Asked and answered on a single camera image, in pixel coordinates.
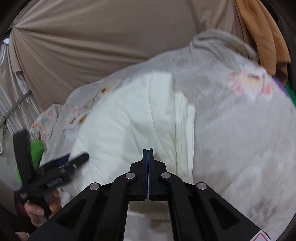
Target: white duvet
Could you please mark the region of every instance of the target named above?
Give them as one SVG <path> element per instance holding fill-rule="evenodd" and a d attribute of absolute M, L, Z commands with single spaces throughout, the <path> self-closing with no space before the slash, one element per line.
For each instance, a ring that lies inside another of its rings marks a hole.
<path fill-rule="evenodd" d="M 173 90 L 170 73 L 133 77 L 93 107 L 71 151 L 90 159 L 63 190 L 76 196 L 92 182 L 111 183 L 149 148 L 169 172 L 193 183 L 194 117 L 194 105 Z"/>

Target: gray blanket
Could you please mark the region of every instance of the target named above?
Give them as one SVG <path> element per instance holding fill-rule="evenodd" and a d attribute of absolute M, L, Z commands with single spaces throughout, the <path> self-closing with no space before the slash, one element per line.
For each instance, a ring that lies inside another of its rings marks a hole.
<path fill-rule="evenodd" d="M 296 212 L 296 110 L 256 61 L 238 38 L 209 30 L 188 47 L 82 86 L 33 124 L 32 137 L 46 143 L 42 163 L 71 151 L 102 95 L 134 74 L 168 71 L 196 106 L 194 181 L 207 183 L 276 240 Z M 162 232 L 162 240 L 171 238 Z"/>

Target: metal screw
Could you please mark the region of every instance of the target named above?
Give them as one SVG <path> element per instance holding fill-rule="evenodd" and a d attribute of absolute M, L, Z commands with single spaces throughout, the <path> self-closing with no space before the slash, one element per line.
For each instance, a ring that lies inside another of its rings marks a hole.
<path fill-rule="evenodd" d="M 98 184 L 98 183 L 92 183 L 90 186 L 89 186 L 89 188 L 91 189 L 91 190 L 98 190 L 99 189 L 99 187 L 100 187 L 100 185 Z"/>
<path fill-rule="evenodd" d="M 161 177 L 164 178 L 164 179 L 168 179 L 168 178 L 170 178 L 170 174 L 168 172 L 163 172 L 161 174 Z"/>
<path fill-rule="evenodd" d="M 205 183 L 198 183 L 197 188 L 200 190 L 205 190 L 207 188 L 207 184 Z"/>
<path fill-rule="evenodd" d="M 126 174 L 127 179 L 133 179 L 133 178 L 135 178 L 135 176 L 136 175 L 134 173 L 132 173 L 132 172 L 129 172 L 129 173 Z"/>

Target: warning label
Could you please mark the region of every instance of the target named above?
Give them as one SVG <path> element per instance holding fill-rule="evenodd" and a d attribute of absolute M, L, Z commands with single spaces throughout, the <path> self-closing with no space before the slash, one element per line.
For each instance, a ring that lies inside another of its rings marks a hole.
<path fill-rule="evenodd" d="M 270 239 L 262 230 L 260 230 L 250 241 L 270 241 Z"/>

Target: bedding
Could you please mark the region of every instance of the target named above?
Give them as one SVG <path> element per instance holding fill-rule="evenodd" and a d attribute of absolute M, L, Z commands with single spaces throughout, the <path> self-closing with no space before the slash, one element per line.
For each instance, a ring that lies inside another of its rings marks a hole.
<path fill-rule="evenodd" d="M 276 240 L 296 212 L 296 110 L 257 60 L 255 51 L 237 37 L 208 30 L 185 48 L 82 86 L 33 124 L 32 137 L 46 144 L 41 163 L 71 151 L 80 127 L 105 95 L 124 88 L 134 76 L 167 72 L 174 90 L 182 91 L 196 109 L 194 182 L 207 183 Z M 135 216 L 127 228 L 136 222 L 139 230 L 127 229 L 127 240 L 145 240 L 141 233 L 171 240 L 167 219 Z M 150 225 L 140 225 L 139 218 Z"/>
<path fill-rule="evenodd" d="M 173 91 L 170 73 L 149 72 L 129 81 L 97 102 L 77 135 L 70 158 L 82 152 L 90 158 L 63 187 L 72 196 L 94 180 L 113 182 L 150 148 L 169 172 L 193 184 L 194 105 Z"/>

